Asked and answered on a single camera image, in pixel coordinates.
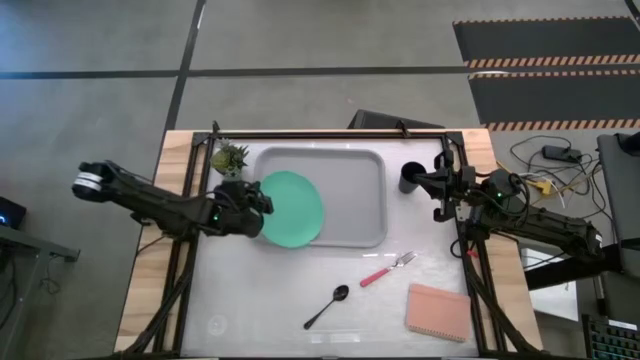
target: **plant pot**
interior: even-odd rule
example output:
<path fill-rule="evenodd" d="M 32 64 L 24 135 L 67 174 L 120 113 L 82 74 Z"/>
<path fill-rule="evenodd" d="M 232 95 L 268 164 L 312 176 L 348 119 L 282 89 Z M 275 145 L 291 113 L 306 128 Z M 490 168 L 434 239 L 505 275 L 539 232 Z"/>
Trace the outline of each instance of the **plant pot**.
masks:
<path fill-rule="evenodd" d="M 227 173 L 224 173 L 218 169 L 215 169 L 218 174 L 222 175 L 222 181 L 225 182 L 231 182 L 231 181 L 241 181 L 242 180 L 242 173 L 237 174 L 237 175 L 229 175 Z"/>

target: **black floor mat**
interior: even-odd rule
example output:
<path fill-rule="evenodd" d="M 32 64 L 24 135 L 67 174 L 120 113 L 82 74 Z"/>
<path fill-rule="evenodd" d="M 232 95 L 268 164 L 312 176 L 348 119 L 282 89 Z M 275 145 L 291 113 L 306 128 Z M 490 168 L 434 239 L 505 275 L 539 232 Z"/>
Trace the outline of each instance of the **black floor mat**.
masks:
<path fill-rule="evenodd" d="M 640 62 L 640 31 L 627 17 L 454 22 L 469 67 Z"/>
<path fill-rule="evenodd" d="M 640 126 L 640 71 L 472 74 L 469 83 L 492 131 Z"/>

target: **notebook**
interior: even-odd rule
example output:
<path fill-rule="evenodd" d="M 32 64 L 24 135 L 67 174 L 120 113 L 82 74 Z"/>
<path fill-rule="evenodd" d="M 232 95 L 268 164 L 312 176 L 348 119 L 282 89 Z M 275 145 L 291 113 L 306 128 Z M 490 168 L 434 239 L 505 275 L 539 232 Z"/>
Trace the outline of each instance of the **notebook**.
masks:
<path fill-rule="evenodd" d="M 471 331 L 471 299 L 466 295 L 411 284 L 406 324 L 411 331 L 465 342 Z"/>

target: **plastic tray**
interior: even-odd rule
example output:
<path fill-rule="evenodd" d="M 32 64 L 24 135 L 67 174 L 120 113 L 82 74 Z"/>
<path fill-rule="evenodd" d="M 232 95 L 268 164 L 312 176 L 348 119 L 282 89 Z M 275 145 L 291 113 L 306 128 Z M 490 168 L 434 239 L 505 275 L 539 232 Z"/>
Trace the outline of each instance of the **plastic tray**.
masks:
<path fill-rule="evenodd" d="M 368 150 L 270 147 L 256 159 L 255 180 L 262 181 L 283 170 L 305 176 L 322 198 L 325 223 L 311 245 L 370 248 L 385 239 L 385 170 L 378 154 Z"/>

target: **gray floor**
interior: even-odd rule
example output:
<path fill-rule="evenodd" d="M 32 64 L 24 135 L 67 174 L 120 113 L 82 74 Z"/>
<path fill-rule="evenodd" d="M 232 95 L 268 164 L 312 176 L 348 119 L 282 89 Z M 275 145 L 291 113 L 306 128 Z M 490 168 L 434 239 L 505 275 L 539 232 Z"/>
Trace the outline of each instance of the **gray floor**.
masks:
<path fill-rule="evenodd" d="M 177 69 L 195 3 L 0 0 L 0 71 Z M 628 10 L 623 0 L 209 0 L 192 68 L 460 65 L 452 21 L 595 15 Z M 63 290 L 41 294 L 24 358 L 111 352 L 140 229 L 127 211 L 77 200 L 70 186 L 81 161 L 111 159 L 151 176 L 174 84 L 0 80 L 0 195 L 29 208 L 29 233 L 82 249 L 77 264 L 52 266 Z M 215 119 L 227 129 L 344 128 L 358 108 L 479 126 L 465 76 L 421 75 L 190 79 L 176 127 L 208 129 Z M 600 132 L 558 133 L 595 154 Z M 532 134 L 493 134 L 497 158 L 521 171 L 508 146 Z M 592 209 L 574 197 L 563 211 Z M 605 218 L 593 221 L 609 233 Z M 574 326 L 540 322 L 545 347 L 580 351 L 567 345 Z"/>

